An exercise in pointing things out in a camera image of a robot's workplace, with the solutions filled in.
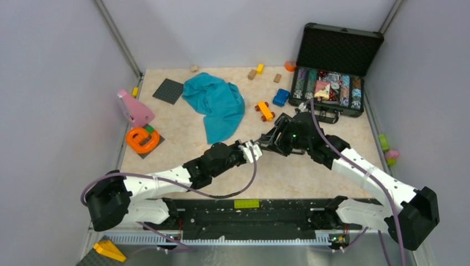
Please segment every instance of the pink toy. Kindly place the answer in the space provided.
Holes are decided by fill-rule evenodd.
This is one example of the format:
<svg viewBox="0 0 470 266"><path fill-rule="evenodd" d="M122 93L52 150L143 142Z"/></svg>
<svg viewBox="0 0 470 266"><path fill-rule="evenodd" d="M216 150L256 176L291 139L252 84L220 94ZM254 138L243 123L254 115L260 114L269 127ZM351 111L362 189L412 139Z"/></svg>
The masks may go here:
<svg viewBox="0 0 470 266"><path fill-rule="evenodd" d="M155 118L152 110L137 99L134 99L125 90L120 90L117 96L120 100L121 109L132 127L142 127Z"/></svg>
<svg viewBox="0 0 470 266"><path fill-rule="evenodd" d="M385 153L385 159L390 159L390 158L396 159L396 158L398 158L399 155L400 155L400 153L398 151L391 150L391 151L388 151L387 153Z"/></svg>

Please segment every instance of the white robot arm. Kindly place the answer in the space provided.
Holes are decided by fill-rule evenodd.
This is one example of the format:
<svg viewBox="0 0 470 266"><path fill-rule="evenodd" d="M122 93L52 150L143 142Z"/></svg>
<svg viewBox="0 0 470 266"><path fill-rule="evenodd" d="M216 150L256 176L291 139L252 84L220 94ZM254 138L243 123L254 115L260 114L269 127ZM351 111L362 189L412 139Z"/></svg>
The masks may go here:
<svg viewBox="0 0 470 266"><path fill-rule="evenodd" d="M326 138L344 158L354 161L367 170L367 173L359 171L334 153L319 138L310 114L300 112L294 117L281 114L275 127L255 142L242 144L236 141L229 146L219 142L201 157L168 171L143 177L125 176L125 173L112 171L113 177L99 181L84 195L84 202L86 201L96 231L125 223L161 224L172 212L176 212L176 208L165 199L147 199L171 192L187 192L188 188L197 190L205 187L212 182L212 178L230 168L258 160L262 156L262 150L283 156L307 153L315 162L353 180L381 203L363 203L338 196L331 200L326 211L330 211L342 223L359 224L389 232L397 241L391 205L384 191L370 178L373 175L391 195L392 204L399 214L404 247L416 250L439 223L436 194L427 187L417 190L387 175L367 162L341 138L330 135L326 135Z"/></svg>

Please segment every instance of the green lego brick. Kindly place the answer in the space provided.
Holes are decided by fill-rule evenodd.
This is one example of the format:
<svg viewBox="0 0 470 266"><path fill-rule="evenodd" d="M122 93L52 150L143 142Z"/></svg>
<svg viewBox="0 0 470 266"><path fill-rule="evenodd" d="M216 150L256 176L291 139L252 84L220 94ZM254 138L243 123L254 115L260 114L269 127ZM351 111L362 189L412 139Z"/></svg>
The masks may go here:
<svg viewBox="0 0 470 266"><path fill-rule="evenodd" d="M151 125L145 125L144 128L145 130L147 130L148 133L152 133L155 131L155 129Z"/></svg>
<svg viewBox="0 0 470 266"><path fill-rule="evenodd" d="M394 164L396 164L396 159L395 158L388 158L387 159L387 165L388 166L392 166Z"/></svg>
<svg viewBox="0 0 470 266"><path fill-rule="evenodd" d="M379 135L379 141L380 141L380 146L382 146L383 151L389 151L389 143L387 142L387 139L385 138L384 134Z"/></svg>

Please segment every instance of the carrying case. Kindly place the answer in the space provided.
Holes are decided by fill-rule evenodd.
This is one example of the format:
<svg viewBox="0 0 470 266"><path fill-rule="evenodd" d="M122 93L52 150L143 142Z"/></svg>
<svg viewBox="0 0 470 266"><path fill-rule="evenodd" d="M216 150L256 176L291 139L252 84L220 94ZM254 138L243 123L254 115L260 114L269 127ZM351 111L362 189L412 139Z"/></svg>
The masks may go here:
<svg viewBox="0 0 470 266"><path fill-rule="evenodd" d="M334 124L339 115L360 116L364 112L363 77L383 42L379 32L306 24L289 103L299 106L314 97L316 82L321 80L319 87L330 84L326 87L330 98L314 97L319 121Z"/></svg>

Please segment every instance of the wooden block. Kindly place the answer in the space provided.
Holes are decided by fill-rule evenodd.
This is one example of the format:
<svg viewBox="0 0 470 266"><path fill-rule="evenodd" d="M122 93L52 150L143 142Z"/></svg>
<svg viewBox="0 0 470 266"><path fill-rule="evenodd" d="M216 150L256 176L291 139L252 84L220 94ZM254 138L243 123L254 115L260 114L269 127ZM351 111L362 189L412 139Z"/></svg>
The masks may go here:
<svg viewBox="0 0 470 266"><path fill-rule="evenodd" d="M197 72L199 70L199 68L196 66L196 65L193 65L191 68L190 68L191 72Z"/></svg>
<svg viewBox="0 0 470 266"><path fill-rule="evenodd" d="M256 74L260 74L260 75L261 75L261 72L263 72L263 67L264 67L263 64L259 64L259 65L258 65L258 68L256 69Z"/></svg>
<svg viewBox="0 0 470 266"><path fill-rule="evenodd" d="M252 69L250 73L248 74L248 79L253 80L254 76L256 76L256 70Z"/></svg>
<svg viewBox="0 0 470 266"><path fill-rule="evenodd" d="M276 76L274 77L274 82L279 83L280 77L281 77L280 74L276 74Z"/></svg>

